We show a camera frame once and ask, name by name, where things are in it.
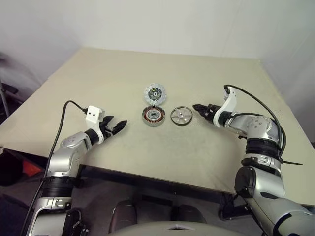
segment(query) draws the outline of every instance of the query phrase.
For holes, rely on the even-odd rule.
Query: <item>gray floor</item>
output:
[[[1,187],[0,193],[8,194],[29,204],[38,186],[36,179],[39,179],[39,177],[10,187]],[[89,235],[103,236],[107,234],[111,214],[116,203],[131,198],[134,194],[165,198],[172,200],[178,205],[192,205],[201,211],[209,224],[238,231],[249,236],[261,235],[261,229],[250,216],[232,221],[221,221],[217,217],[219,204],[98,179],[86,179],[83,188],[73,190],[73,206],[81,208],[83,219],[91,230]],[[138,223],[165,221],[169,219],[170,207],[140,201],[137,204],[137,214]]]

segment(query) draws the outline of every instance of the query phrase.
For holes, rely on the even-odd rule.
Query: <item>circular metal plate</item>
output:
[[[153,83],[144,90],[144,99],[151,105],[160,105],[166,99],[166,92],[163,85]]]
[[[188,107],[176,107],[171,112],[171,120],[178,126],[188,125],[192,120],[192,111]]]
[[[156,127],[163,124],[165,119],[165,111],[158,106],[149,106],[143,109],[143,121],[151,127]]]

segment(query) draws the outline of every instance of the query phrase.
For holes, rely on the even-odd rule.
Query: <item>table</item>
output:
[[[166,120],[159,127],[149,127],[141,118],[148,106],[143,91],[153,82],[167,92],[161,105]],[[48,156],[63,104],[71,99],[84,107],[104,108],[107,115],[115,115],[113,123],[128,120],[121,133],[92,149],[86,165],[234,193],[245,141],[210,125],[195,111],[184,127],[169,117],[177,106],[222,105],[224,84],[250,91],[274,111],[287,134],[283,159],[303,163],[282,165],[286,197],[315,205],[315,151],[257,59],[82,48],[0,126],[0,146]],[[268,115],[254,100],[237,94],[237,111]],[[84,114],[69,105],[59,142],[85,130]]]

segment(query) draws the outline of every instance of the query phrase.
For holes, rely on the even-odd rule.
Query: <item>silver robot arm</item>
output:
[[[234,112],[236,93],[229,88],[225,104],[194,105],[207,121],[247,139],[245,156],[235,178],[235,190],[248,204],[256,222],[269,236],[313,236],[315,216],[284,198],[278,127],[268,117]]]
[[[86,116],[88,130],[78,132],[61,142],[60,148],[51,157],[27,236],[84,236],[88,233],[88,229],[81,222],[81,213],[71,210],[72,189],[78,180],[86,153],[94,144],[101,144],[117,134],[127,123],[121,121],[111,128],[108,123],[112,118],[113,116],[104,117],[102,109],[89,106]]]

